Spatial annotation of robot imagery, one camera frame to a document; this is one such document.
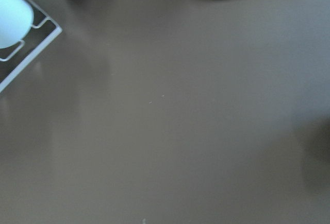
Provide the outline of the pale blue plastic cup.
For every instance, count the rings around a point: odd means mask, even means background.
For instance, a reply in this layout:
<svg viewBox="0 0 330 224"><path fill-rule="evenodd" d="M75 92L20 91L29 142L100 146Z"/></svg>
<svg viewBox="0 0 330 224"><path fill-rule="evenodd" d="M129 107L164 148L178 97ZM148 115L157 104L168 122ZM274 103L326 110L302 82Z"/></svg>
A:
<svg viewBox="0 0 330 224"><path fill-rule="evenodd" d="M34 12L25 0L1 0L1 48L11 47L31 29Z"/></svg>

